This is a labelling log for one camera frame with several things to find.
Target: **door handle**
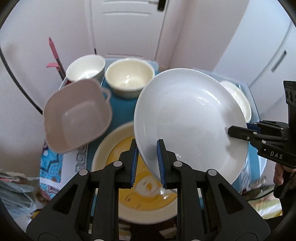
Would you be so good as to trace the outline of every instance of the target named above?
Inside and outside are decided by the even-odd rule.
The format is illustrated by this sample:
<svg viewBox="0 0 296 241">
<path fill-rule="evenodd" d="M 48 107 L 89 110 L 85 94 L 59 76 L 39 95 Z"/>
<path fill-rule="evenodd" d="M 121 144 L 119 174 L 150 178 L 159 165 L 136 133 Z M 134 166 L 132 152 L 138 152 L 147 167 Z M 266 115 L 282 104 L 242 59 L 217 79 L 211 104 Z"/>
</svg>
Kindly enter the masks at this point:
<svg viewBox="0 0 296 241">
<path fill-rule="evenodd" d="M 282 55 L 281 55 L 281 57 L 279 58 L 279 60 L 275 63 L 275 65 L 272 67 L 272 69 L 271 69 L 271 72 L 275 72 L 275 70 L 277 69 L 277 67 L 281 64 L 281 62 L 284 60 L 284 58 L 286 57 L 286 55 L 287 55 L 287 51 L 285 50 L 283 53 L 282 53 Z"/>
<path fill-rule="evenodd" d="M 158 2 L 156 2 L 156 1 L 148 1 L 148 3 L 157 5 L 157 10 L 162 12 L 165 9 L 166 0 L 159 0 Z"/>
<path fill-rule="evenodd" d="M 159 0 L 157 10 L 158 11 L 163 11 L 165 9 L 165 2 L 166 0 Z"/>
</svg>

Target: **white plate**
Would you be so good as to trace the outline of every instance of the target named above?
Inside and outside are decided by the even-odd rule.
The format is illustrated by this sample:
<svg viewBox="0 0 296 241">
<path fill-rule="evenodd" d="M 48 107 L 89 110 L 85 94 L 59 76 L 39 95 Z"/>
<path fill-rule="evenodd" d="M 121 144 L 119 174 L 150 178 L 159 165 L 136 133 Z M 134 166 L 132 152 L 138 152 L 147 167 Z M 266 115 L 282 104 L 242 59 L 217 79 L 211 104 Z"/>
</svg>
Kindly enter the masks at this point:
<svg viewBox="0 0 296 241">
<path fill-rule="evenodd" d="M 101 170 L 105 167 L 107 159 L 112 150 L 124 139 L 133 136 L 133 122 L 119 126 L 107 135 L 99 145 L 92 162 L 91 171 Z M 166 221 L 177 215 L 177 199 L 167 206 L 152 210 L 140 211 L 129 208 L 119 202 L 118 216 L 131 223 L 153 224 Z"/>
<path fill-rule="evenodd" d="M 94 78 L 101 83 L 105 74 L 105 64 L 104 57 L 100 55 L 85 55 L 69 65 L 66 77 L 72 82 Z"/>
<path fill-rule="evenodd" d="M 224 86 L 225 89 L 232 95 L 232 97 L 235 99 L 235 101 L 239 104 L 242 113 L 244 114 L 244 118 L 246 122 L 251 121 L 252 117 L 252 111 L 250 107 L 250 103 L 248 102 L 248 99 L 244 95 L 244 93 L 233 83 L 229 81 L 221 81 L 221 85 Z"/>
<path fill-rule="evenodd" d="M 138 149 L 160 178 L 156 142 L 193 169 L 216 169 L 229 183 L 239 176 L 248 142 L 228 136 L 232 125 L 247 127 L 239 105 L 215 79 L 192 69 L 156 75 L 142 90 L 134 115 Z"/>
</svg>

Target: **pink brush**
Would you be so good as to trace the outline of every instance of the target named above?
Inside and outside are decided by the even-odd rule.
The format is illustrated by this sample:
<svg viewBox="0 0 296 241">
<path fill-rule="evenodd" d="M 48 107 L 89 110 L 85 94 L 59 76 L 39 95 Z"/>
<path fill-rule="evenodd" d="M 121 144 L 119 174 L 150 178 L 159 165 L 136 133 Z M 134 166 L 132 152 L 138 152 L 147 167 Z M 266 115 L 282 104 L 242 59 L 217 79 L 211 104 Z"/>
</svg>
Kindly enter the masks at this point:
<svg viewBox="0 0 296 241">
<path fill-rule="evenodd" d="M 58 63 L 49 63 L 46 65 L 47 68 L 55 67 L 57 71 L 59 72 L 59 75 L 61 76 L 62 80 L 65 79 L 64 74 L 62 73 L 61 67 L 59 66 Z"/>
<path fill-rule="evenodd" d="M 63 68 L 63 65 L 62 65 L 60 59 L 59 59 L 59 55 L 57 54 L 57 50 L 56 50 L 56 48 L 54 46 L 54 42 L 52 41 L 51 38 L 48 38 L 48 41 L 49 41 L 49 46 L 50 46 L 50 48 L 52 50 L 52 54 L 54 55 L 54 58 L 56 59 L 58 65 L 59 65 L 59 68 L 60 68 L 61 72 L 63 73 L 63 76 L 66 77 L 66 72 L 65 72 L 65 70 Z"/>
</svg>

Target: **white dish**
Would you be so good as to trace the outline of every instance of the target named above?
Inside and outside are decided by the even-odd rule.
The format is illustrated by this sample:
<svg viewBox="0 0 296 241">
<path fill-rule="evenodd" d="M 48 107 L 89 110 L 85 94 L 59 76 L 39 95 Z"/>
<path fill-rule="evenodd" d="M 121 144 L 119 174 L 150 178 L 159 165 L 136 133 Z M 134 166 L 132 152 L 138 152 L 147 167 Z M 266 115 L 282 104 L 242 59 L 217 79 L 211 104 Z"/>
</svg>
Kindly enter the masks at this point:
<svg viewBox="0 0 296 241">
<path fill-rule="evenodd" d="M 148 62 L 136 58 L 124 58 L 113 62 L 105 75 L 114 93 L 126 99 L 138 97 L 154 76 L 154 68 Z"/>
<path fill-rule="evenodd" d="M 94 78 L 102 82 L 105 74 L 105 59 L 96 54 L 82 56 L 72 62 L 66 71 L 66 77 L 72 82 Z"/>
<path fill-rule="evenodd" d="M 227 91 L 232 95 L 232 97 L 238 103 L 238 105 L 242 110 L 242 113 L 244 114 L 244 118 L 246 122 L 249 123 L 251 121 L 252 111 L 251 111 L 250 103 L 248 102 L 244 93 L 235 84 L 233 84 L 230 81 L 224 80 L 224 81 L 221 81 L 220 84 L 223 85 L 225 89 L 227 89 Z"/>
<path fill-rule="evenodd" d="M 97 171 L 105 167 L 112 150 L 124 139 L 133 136 L 133 122 L 128 122 L 113 130 L 99 145 L 92 162 L 91 170 Z M 153 224 L 168 220 L 177 215 L 177 199 L 167 206 L 150 211 L 129 208 L 119 202 L 118 216 L 131 223 Z"/>
<path fill-rule="evenodd" d="M 134 132 L 140 154 L 160 178 L 156 142 L 193 169 L 216 169 L 229 183 L 239 176 L 248 142 L 228 136 L 232 125 L 247 127 L 236 101 L 212 77 L 191 69 L 156 75 L 141 92 Z"/>
</svg>

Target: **cream bowl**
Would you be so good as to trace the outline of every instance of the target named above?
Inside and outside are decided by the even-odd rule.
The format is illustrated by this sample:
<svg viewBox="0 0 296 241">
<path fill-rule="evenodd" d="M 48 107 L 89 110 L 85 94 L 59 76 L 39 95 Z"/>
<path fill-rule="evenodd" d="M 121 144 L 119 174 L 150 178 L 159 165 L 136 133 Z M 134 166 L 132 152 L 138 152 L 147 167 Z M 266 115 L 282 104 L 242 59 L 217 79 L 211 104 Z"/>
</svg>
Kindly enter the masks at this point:
<svg viewBox="0 0 296 241">
<path fill-rule="evenodd" d="M 154 76 L 154 68 L 148 62 L 136 58 L 117 60 L 105 73 L 105 79 L 113 92 L 125 99 L 137 98 Z"/>
</svg>

